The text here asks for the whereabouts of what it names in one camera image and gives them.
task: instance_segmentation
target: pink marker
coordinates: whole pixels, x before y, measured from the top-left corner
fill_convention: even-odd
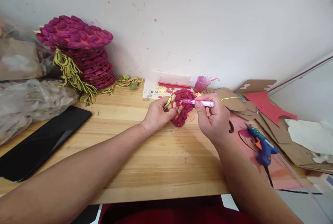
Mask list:
[[[195,100],[180,100],[181,102],[184,102],[184,103],[189,103],[189,104],[195,104]],[[211,101],[199,101],[201,102],[204,106],[206,107],[214,107],[214,102],[211,102]]]

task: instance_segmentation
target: wooden desk surface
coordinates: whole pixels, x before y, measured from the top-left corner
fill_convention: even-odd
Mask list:
[[[146,115],[150,101],[142,98],[143,85],[136,91],[117,88],[113,96],[100,95],[85,107],[92,117],[42,166],[41,172],[60,160],[111,138],[138,124]],[[181,128],[168,123],[147,139],[105,186],[94,204],[206,196],[228,193],[217,152],[193,122]],[[36,131],[45,122],[31,124],[0,147],[0,156]],[[297,168],[301,178],[304,170]],[[0,196],[20,183],[0,178]]]

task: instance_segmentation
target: green yarn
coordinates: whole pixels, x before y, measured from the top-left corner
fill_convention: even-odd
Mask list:
[[[136,90],[136,89],[138,89],[138,84],[137,83],[131,83],[130,88],[131,88],[131,90]]]

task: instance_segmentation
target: black smartphone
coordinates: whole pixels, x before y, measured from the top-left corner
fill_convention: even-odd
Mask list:
[[[68,107],[0,157],[0,177],[13,182],[28,179],[91,115],[87,110]]]

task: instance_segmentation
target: left hand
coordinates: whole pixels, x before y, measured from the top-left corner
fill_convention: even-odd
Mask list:
[[[145,119],[140,123],[151,135],[163,128],[177,114],[177,107],[164,112],[163,107],[169,97],[162,97],[149,105]]]

